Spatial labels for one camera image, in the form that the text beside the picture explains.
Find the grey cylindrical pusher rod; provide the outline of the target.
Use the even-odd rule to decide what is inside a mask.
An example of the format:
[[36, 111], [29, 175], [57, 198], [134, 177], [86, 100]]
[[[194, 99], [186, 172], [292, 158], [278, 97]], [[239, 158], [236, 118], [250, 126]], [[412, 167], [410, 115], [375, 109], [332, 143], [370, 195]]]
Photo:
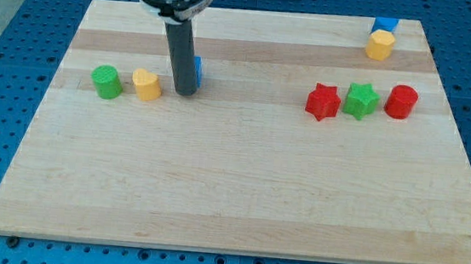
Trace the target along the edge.
[[194, 95], [198, 91], [198, 80], [192, 22], [186, 20], [180, 25], [166, 24], [165, 30], [175, 91], [178, 95]]

